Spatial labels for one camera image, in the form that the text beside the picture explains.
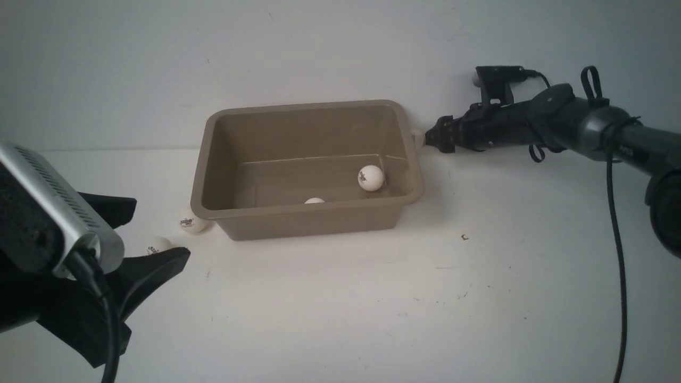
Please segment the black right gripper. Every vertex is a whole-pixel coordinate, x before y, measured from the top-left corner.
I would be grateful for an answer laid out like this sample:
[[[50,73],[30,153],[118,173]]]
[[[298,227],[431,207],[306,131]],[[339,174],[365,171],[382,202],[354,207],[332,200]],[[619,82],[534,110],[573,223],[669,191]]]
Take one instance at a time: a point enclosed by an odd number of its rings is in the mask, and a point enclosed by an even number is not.
[[[522,104],[471,107],[454,122],[452,115],[442,116],[424,139],[424,145],[445,154],[455,153],[459,147],[479,152],[532,143],[533,130]]]

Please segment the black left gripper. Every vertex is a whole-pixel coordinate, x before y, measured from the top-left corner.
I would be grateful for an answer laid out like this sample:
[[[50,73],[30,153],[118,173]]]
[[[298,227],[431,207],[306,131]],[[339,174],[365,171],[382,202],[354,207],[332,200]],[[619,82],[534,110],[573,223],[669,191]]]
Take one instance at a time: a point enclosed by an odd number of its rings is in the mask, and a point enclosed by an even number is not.
[[[134,198],[80,193],[113,229],[133,220]],[[157,289],[182,272],[190,250],[175,247],[158,254],[123,259],[105,275],[121,320],[126,320]],[[80,354],[93,368],[109,359],[109,330],[102,304],[77,281],[34,276],[9,260],[1,265],[1,332],[37,322]]]

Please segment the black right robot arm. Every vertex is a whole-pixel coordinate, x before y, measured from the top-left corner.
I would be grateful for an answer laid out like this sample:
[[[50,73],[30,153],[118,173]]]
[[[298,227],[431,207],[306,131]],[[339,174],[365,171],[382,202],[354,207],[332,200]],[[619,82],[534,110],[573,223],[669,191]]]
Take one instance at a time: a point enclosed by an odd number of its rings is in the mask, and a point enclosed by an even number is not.
[[[649,175],[644,203],[659,242],[679,256],[679,134],[649,128],[603,96],[598,70],[583,68],[585,92],[569,84],[548,86],[528,101],[515,102],[511,85],[542,73],[520,66],[479,66],[474,85],[480,102],[462,116],[440,117],[422,141],[441,153],[457,148],[482,152],[527,146],[542,162],[545,151],[573,151],[596,162],[622,162]]]

